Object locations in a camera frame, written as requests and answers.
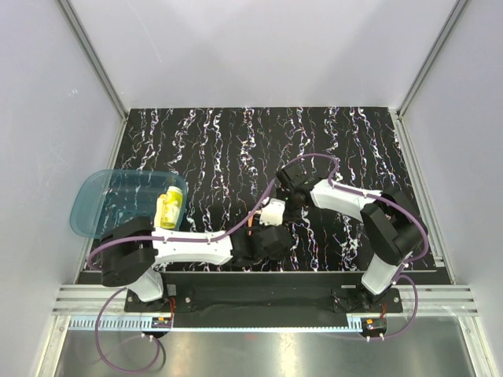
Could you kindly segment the yellow white patterned towel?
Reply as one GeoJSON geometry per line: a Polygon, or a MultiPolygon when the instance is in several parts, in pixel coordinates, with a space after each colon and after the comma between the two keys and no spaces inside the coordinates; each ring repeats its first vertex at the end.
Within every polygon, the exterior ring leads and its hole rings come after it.
{"type": "Polygon", "coordinates": [[[175,229],[182,216],[183,193],[179,187],[170,186],[156,200],[154,226],[162,229],[175,229]]]}

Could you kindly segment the blue transparent plastic bin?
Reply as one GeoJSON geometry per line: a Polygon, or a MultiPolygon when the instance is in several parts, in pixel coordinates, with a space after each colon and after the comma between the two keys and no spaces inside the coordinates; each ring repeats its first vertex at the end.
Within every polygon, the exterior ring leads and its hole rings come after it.
{"type": "Polygon", "coordinates": [[[79,236],[99,239],[132,218],[156,214],[156,201],[170,187],[182,192],[185,212],[188,187],[183,177],[151,170],[100,170],[83,183],[73,204],[70,226],[79,236]]]}

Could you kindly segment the orange blue dotted towel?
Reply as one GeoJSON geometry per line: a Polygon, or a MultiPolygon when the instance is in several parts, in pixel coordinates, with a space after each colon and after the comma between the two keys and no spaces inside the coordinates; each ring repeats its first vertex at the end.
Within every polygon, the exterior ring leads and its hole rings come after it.
{"type": "Polygon", "coordinates": [[[249,213],[250,217],[248,218],[248,223],[247,223],[247,229],[248,229],[249,236],[253,233],[253,227],[255,225],[259,224],[259,219],[260,219],[261,213],[262,213],[261,210],[256,210],[254,212],[249,213]]]}

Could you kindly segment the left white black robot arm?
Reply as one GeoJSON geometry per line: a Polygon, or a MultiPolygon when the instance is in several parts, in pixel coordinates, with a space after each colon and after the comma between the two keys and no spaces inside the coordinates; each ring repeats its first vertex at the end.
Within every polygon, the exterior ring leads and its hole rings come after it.
{"type": "Polygon", "coordinates": [[[133,218],[105,233],[98,246],[101,284],[133,291],[151,310],[170,300],[163,263],[207,263],[248,267],[262,260],[280,261],[293,245],[283,225],[240,227],[230,234],[179,232],[153,226],[148,217],[133,218]]]}

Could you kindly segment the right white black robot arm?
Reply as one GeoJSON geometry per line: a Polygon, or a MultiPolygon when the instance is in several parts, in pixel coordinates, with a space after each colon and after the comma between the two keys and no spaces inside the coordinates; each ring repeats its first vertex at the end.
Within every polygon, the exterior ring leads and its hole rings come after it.
{"type": "Polygon", "coordinates": [[[399,190],[364,190],[311,176],[278,180],[288,203],[339,212],[364,225],[374,255],[356,295],[366,311],[384,304],[384,291],[418,247],[428,252],[428,231],[399,190]]]}

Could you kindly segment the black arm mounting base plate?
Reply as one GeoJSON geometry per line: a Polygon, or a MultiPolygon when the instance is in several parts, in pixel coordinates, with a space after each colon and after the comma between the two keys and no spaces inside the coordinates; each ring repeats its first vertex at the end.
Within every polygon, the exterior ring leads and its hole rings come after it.
{"type": "Polygon", "coordinates": [[[163,273],[162,299],[142,302],[127,292],[125,310],[154,313],[170,309],[178,313],[222,306],[224,308],[307,307],[335,313],[401,313],[398,289],[388,288],[372,296],[360,283],[359,272],[281,273],[163,273]]]}

